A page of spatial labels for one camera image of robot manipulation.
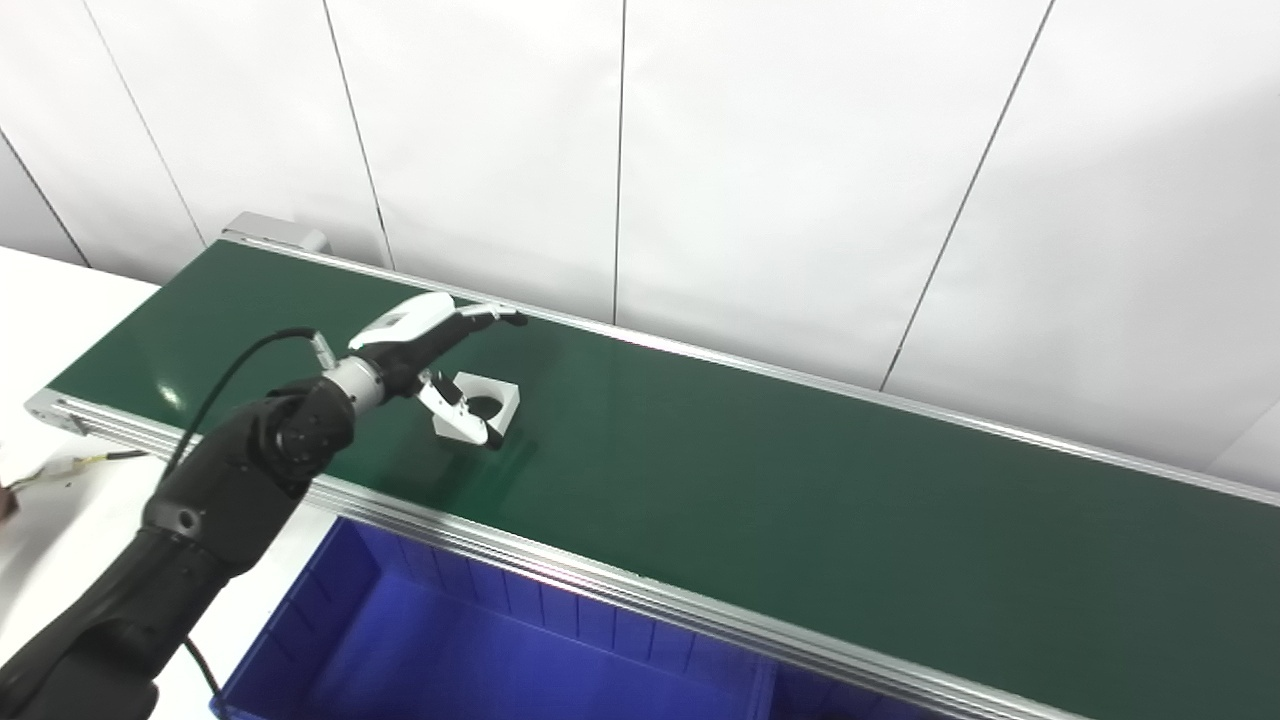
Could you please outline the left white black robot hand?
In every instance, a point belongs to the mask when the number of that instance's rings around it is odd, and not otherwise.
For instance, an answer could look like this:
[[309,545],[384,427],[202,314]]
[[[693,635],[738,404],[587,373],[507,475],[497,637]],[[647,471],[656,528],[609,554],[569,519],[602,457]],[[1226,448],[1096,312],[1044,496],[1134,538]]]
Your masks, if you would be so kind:
[[349,342],[381,383],[381,401],[416,398],[435,420],[461,434],[471,445],[498,450],[504,432],[471,413],[465,392],[431,365],[468,336],[504,322],[529,323],[520,310],[503,304],[470,304],[460,307],[454,297],[433,291],[396,305],[366,325]]

